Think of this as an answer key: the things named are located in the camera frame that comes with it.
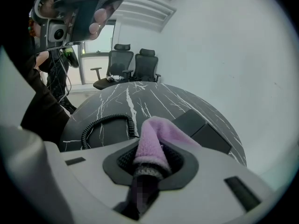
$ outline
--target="round table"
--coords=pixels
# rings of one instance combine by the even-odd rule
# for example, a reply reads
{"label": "round table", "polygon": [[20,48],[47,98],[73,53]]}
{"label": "round table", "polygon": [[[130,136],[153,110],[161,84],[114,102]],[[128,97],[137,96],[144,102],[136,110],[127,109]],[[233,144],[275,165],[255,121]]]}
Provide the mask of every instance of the round table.
{"label": "round table", "polygon": [[[193,109],[231,144],[229,156],[246,166],[243,146],[234,128],[208,102],[180,88],[154,83],[129,82],[106,88],[88,98],[73,113],[60,140],[62,152],[82,149],[81,135],[93,121],[115,113],[126,113],[133,118],[135,134],[139,136],[142,123],[158,116],[174,120]],[[91,148],[107,146],[129,139],[125,120],[113,120],[95,128],[89,136]]]}

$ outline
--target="black coiled cable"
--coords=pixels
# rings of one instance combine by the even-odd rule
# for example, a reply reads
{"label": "black coiled cable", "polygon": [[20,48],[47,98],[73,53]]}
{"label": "black coiled cable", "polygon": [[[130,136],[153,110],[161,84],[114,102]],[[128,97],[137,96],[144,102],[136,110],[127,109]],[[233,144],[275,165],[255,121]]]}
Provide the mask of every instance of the black coiled cable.
{"label": "black coiled cable", "polygon": [[127,114],[111,114],[105,117],[102,117],[94,122],[92,122],[87,128],[83,131],[82,137],[81,137],[81,142],[82,142],[82,148],[83,149],[88,149],[88,144],[87,144],[87,137],[90,134],[91,130],[93,127],[96,125],[99,125],[100,123],[107,121],[109,119],[126,119],[128,122],[128,133],[131,137],[136,137],[135,136],[135,129],[134,129],[134,122],[132,118],[127,115]]}

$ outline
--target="office chair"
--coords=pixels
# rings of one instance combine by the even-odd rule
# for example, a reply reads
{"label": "office chair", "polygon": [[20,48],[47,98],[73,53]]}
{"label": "office chair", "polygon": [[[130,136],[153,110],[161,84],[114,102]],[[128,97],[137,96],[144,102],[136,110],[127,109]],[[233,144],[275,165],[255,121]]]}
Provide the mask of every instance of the office chair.
{"label": "office chair", "polygon": [[154,50],[141,49],[139,54],[135,55],[135,72],[133,70],[125,70],[128,73],[129,81],[150,81],[158,82],[161,75],[154,76],[155,69],[158,63],[158,57],[155,56]]}
{"label": "office chair", "polygon": [[95,70],[97,72],[98,81],[93,83],[93,86],[97,88],[98,90],[103,90],[107,87],[110,87],[115,84],[119,83],[125,83],[128,82],[128,77],[126,77],[128,74],[123,72],[124,70],[128,70],[129,65],[133,59],[134,53],[130,51],[131,44],[123,45],[123,44],[116,44],[114,46],[115,50],[112,50],[109,52],[109,64],[107,69],[107,76],[122,76],[125,77],[124,80],[120,80],[118,82],[109,82],[106,77],[101,79],[99,69],[102,69],[101,67],[97,68],[91,68],[90,70]]}

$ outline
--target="pink towel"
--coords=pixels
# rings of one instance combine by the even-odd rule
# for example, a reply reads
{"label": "pink towel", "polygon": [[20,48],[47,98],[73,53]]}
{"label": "pink towel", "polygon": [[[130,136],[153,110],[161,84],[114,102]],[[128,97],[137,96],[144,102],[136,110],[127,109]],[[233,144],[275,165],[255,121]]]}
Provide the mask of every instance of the pink towel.
{"label": "pink towel", "polygon": [[133,164],[156,164],[171,174],[171,168],[159,140],[200,147],[197,142],[176,127],[170,120],[154,116],[142,124],[141,137]]}

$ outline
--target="headrest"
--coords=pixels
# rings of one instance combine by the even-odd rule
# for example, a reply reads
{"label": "headrest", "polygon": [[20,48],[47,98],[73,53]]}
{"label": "headrest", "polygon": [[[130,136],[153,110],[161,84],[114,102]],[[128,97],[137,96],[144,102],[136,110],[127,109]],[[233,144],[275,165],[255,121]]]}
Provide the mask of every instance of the headrest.
{"label": "headrest", "polygon": [[124,45],[124,44],[116,44],[114,46],[115,50],[131,50],[131,44]]}
{"label": "headrest", "polygon": [[143,56],[155,56],[156,53],[155,50],[141,49],[139,54]]}

